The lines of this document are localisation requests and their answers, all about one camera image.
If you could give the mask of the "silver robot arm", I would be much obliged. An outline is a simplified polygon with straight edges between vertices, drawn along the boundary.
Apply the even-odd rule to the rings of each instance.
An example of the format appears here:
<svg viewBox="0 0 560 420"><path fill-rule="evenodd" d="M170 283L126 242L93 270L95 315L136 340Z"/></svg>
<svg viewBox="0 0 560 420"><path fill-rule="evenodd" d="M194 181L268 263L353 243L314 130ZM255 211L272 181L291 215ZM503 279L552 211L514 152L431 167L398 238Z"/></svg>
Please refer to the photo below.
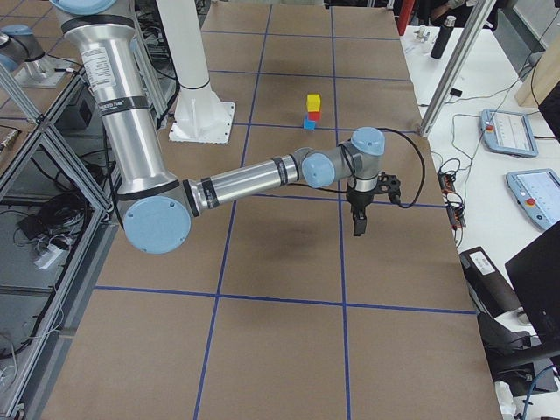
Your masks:
<svg viewBox="0 0 560 420"><path fill-rule="evenodd" d="M171 137L175 141L224 144L235 105L212 90L192 2L161 1L180 94ZM131 48L136 33L131 1L58 1L61 30L79 50L93 96L108 132L122 184L118 198L129 242L149 254L184 243L193 218L240 198L304 180L321 188L346 179L354 232L363 234L365 208L380 185L385 136L362 127L330 149L302 148L282 157L199 180L180 180L165 166L158 130Z"/></svg>

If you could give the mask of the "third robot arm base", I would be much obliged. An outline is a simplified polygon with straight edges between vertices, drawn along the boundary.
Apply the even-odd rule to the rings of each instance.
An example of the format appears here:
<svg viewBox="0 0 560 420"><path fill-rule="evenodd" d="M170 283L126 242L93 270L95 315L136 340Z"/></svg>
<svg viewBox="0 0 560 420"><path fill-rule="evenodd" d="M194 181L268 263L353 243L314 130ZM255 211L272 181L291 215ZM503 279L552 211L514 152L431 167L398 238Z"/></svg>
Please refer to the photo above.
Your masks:
<svg viewBox="0 0 560 420"><path fill-rule="evenodd" d="M65 69L57 72L57 59L49 57L31 28L11 24L1 28L1 64L15 75L22 88L56 88Z"/></svg>

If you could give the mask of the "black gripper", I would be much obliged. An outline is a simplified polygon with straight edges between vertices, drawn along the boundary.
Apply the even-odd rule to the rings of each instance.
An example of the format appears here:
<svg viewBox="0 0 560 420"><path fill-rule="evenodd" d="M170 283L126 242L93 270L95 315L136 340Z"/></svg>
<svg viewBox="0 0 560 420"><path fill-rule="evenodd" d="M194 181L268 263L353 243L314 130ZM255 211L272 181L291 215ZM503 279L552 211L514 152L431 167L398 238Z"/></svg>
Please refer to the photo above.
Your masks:
<svg viewBox="0 0 560 420"><path fill-rule="evenodd" d="M369 191L358 191L347 188L347 202L353 213L353 236L364 235L367 229L367 216L364 214L366 207L373 201L376 195L375 189Z"/></svg>

